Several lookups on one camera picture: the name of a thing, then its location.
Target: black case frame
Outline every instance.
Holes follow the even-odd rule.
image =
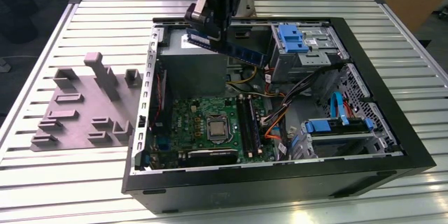
[[[155,200],[149,199],[152,205],[145,207],[155,212],[356,196],[397,177],[417,174],[436,165],[345,20],[328,17],[272,17],[236,18],[232,23],[244,24],[247,21],[257,24],[288,21],[329,22],[372,94],[372,101],[380,108],[400,143],[396,148],[404,155],[348,160],[329,159],[324,162],[253,167],[244,170],[219,169],[129,175],[131,168],[133,169],[131,142],[121,191],[133,195],[141,203],[145,202],[145,197],[148,199],[153,197]],[[181,24],[184,20],[155,18],[153,22],[164,27]],[[177,197],[188,200],[189,204],[185,206],[177,204]]]

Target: green motherboard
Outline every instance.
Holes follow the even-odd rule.
[[[156,136],[164,151],[159,152],[163,168],[176,168],[179,153],[191,150],[233,149],[237,150],[237,163],[273,161],[272,141],[261,146],[259,155],[244,153],[243,136],[236,106],[237,98],[197,98],[175,100],[172,111],[172,128],[169,137]],[[252,98],[252,105],[257,121],[265,116],[261,97]],[[211,141],[211,119],[225,125],[228,137],[224,141]]]

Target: blue plastic latch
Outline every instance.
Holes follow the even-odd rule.
[[[372,120],[369,118],[365,118],[364,122],[365,122],[367,128],[369,128],[369,131],[372,131],[375,128]]]
[[[296,145],[296,143],[299,142],[299,135],[293,139],[295,140],[292,140],[291,147],[293,147]]]
[[[313,125],[311,123],[305,123],[305,128],[308,133],[312,133],[315,131]]]
[[[287,52],[308,52],[303,34],[295,25],[279,25],[279,38],[285,44]]]
[[[327,120],[311,121],[316,132],[331,131],[329,124]]]

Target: yellow wire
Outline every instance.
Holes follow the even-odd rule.
[[[229,84],[241,84],[241,83],[252,80],[252,78],[255,77],[256,74],[257,74],[257,67],[253,67],[253,73],[252,73],[252,75],[251,75],[249,78],[247,78],[245,80],[241,80],[241,81],[228,81],[227,83],[229,83]]]

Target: wire bundle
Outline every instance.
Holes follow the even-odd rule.
[[[271,135],[271,131],[275,127],[276,124],[279,123],[284,123],[284,115],[287,114],[287,110],[288,107],[292,103],[293,98],[303,92],[305,91],[311,85],[315,83],[319,75],[321,73],[325,73],[329,70],[335,70],[335,69],[340,69],[347,63],[349,63],[348,60],[343,60],[341,62],[331,65],[331,66],[324,66],[320,67],[315,72],[312,72],[304,79],[301,79],[301,81],[299,81],[296,83],[296,85],[292,87],[291,91],[285,94],[285,97],[283,98],[281,101],[281,106],[276,109],[276,111],[273,111],[265,118],[264,118],[264,122],[268,122],[271,120],[273,120],[276,118],[276,120],[273,121],[273,123],[271,124],[271,127],[268,128],[264,137],[265,138],[276,138],[276,139],[281,139],[281,136],[275,136]]]

